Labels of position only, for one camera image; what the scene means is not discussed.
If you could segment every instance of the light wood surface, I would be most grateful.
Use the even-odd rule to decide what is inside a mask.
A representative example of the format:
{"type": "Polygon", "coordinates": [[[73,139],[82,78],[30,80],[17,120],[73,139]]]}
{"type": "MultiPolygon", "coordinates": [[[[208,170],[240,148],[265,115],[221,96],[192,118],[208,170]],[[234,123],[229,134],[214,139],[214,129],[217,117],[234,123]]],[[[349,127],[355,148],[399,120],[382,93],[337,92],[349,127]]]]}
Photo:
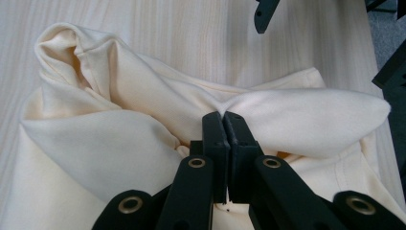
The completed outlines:
{"type": "MultiPolygon", "coordinates": [[[[281,0],[257,34],[254,0],[0,1],[0,212],[17,148],[18,110],[39,86],[34,43],[56,22],[114,33],[137,53],[188,75],[253,86],[316,67],[328,87],[382,97],[364,0],[281,0]]],[[[386,123],[377,131],[382,181],[404,205],[386,123]]]]}

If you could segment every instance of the cream fabric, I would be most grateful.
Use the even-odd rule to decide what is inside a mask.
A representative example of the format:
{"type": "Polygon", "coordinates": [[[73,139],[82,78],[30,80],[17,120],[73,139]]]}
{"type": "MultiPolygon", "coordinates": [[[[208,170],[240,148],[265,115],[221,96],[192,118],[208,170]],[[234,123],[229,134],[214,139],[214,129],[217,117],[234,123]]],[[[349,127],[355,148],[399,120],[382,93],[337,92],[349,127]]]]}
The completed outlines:
{"type": "MultiPolygon", "coordinates": [[[[113,34],[71,24],[44,32],[36,54],[42,85],[21,114],[1,229],[91,228],[116,194],[168,186],[190,140],[201,139],[202,116],[227,110],[245,118],[266,154],[289,152],[285,160],[316,194],[358,191],[406,221],[365,158],[388,104],[326,89],[314,68],[236,88],[186,76],[133,54],[113,34]]],[[[251,229],[246,212],[247,205],[216,205],[214,229],[251,229]]]]}

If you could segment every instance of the metal ring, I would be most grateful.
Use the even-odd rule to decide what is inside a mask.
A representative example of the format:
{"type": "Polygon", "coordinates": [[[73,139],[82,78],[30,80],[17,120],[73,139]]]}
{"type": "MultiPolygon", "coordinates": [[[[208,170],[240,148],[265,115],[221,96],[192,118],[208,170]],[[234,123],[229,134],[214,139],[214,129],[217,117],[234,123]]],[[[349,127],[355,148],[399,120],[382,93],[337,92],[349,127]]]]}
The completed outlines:
{"type": "Polygon", "coordinates": [[[347,205],[356,212],[363,214],[363,215],[373,215],[376,213],[375,207],[371,205],[368,201],[359,198],[357,196],[349,196],[346,199],[347,205]]]}
{"type": "Polygon", "coordinates": [[[206,165],[206,161],[202,158],[193,158],[189,161],[189,166],[195,169],[202,168],[206,165]]]}
{"type": "Polygon", "coordinates": [[[132,213],[140,210],[142,206],[143,206],[143,200],[141,198],[139,198],[137,196],[130,196],[130,197],[123,199],[122,202],[120,202],[119,211],[124,214],[132,214],[132,213]],[[125,204],[131,200],[137,201],[137,204],[134,207],[125,207],[125,204]]]}
{"type": "Polygon", "coordinates": [[[276,169],[281,166],[281,162],[271,159],[271,158],[263,159],[262,163],[263,163],[263,165],[265,165],[266,167],[271,168],[271,169],[276,169]]]}

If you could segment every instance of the brass grommet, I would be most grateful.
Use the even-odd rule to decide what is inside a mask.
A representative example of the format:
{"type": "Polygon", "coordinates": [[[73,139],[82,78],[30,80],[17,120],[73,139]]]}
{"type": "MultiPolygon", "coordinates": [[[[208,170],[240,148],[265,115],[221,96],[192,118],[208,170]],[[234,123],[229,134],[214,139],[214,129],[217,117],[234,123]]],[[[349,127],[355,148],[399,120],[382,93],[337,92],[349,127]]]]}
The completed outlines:
{"type": "Polygon", "coordinates": [[[123,199],[122,202],[120,202],[119,211],[122,212],[123,214],[132,214],[132,213],[140,210],[142,206],[143,206],[143,200],[141,198],[139,198],[137,196],[130,196],[130,197],[123,199]],[[133,205],[133,207],[126,207],[125,204],[128,201],[132,201],[132,200],[137,201],[137,203],[135,205],[133,205]]]}
{"type": "Polygon", "coordinates": [[[376,213],[375,207],[371,205],[368,201],[359,198],[357,196],[349,196],[346,199],[347,205],[356,212],[363,215],[373,215],[376,213]]]}

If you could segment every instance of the crumpled cloth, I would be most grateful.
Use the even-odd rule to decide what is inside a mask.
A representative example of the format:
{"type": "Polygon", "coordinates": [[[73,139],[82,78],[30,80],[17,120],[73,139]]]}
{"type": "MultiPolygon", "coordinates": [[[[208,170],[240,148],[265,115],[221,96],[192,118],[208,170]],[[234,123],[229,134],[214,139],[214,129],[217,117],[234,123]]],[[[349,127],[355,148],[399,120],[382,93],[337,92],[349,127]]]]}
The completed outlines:
{"type": "MultiPolygon", "coordinates": [[[[283,157],[317,195],[332,200],[354,190],[406,220],[366,160],[376,154],[373,131],[389,105],[327,89],[314,68],[237,88],[186,76],[134,54],[113,34],[66,23],[45,31],[35,51],[42,84],[21,113],[1,229],[90,229],[113,196],[158,193],[213,111],[243,116],[265,154],[283,157]]],[[[214,229],[252,228],[247,205],[215,205],[214,229]]]]}

